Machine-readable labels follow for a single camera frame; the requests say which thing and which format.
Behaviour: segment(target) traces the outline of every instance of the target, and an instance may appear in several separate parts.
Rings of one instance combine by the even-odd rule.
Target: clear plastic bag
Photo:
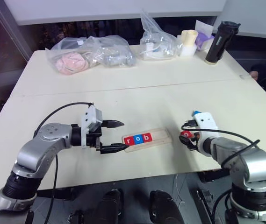
[[[128,42],[118,35],[88,37],[82,49],[93,49],[94,60],[106,67],[136,64],[136,57],[129,49]]]
[[[46,50],[51,65],[62,74],[71,75],[97,65],[93,49],[83,49],[86,38],[67,37]]]
[[[144,60],[165,60],[174,58],[178,52],[177,38],[164,32],[147,12],[142,11],[144,29],[140,40],[140,57]]]

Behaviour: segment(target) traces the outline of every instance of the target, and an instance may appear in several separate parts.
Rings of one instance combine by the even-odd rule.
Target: dark floor
[[[69,214],[75,210],[92,213],[97,202],[111,189],[121,188],[124,191],[124,214],[119,223],[121,224],[149,224],[151,223],[148,213],[148,196],[152,190],[161,189],[172,195],[176,204],[180,206],[181,214],[186,224],[202,223],[190,191],[200,188],[208,189],[217,198],[221,193],[228,190],[231,185],[230,177],[224,177],[214,182],[203,184],[196,173],[179,174],[177,186],[180,197],[175,186],[176,175],[125,180],[119,182],[101,183],[85,186],[81,193],[73,201],[55,199],[53,211],[50,217],[51,224],[66,224]],[[49,198],[38,197],[33,205],[35,212],[34,224],[44,222],[50,204]],[[223,220],[225,206],[223,201],[218,207],[218,214]]]

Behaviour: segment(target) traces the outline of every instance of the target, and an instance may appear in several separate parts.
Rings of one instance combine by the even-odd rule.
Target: black water bottle
[[[216,64],[223,55],[223,52],[229,45],[232,37],[239,32],[239,26],[230,21],[222,21],[218,27],[218,32],[214,38],[211,48],[208,51],[205,62],[208,64]]]

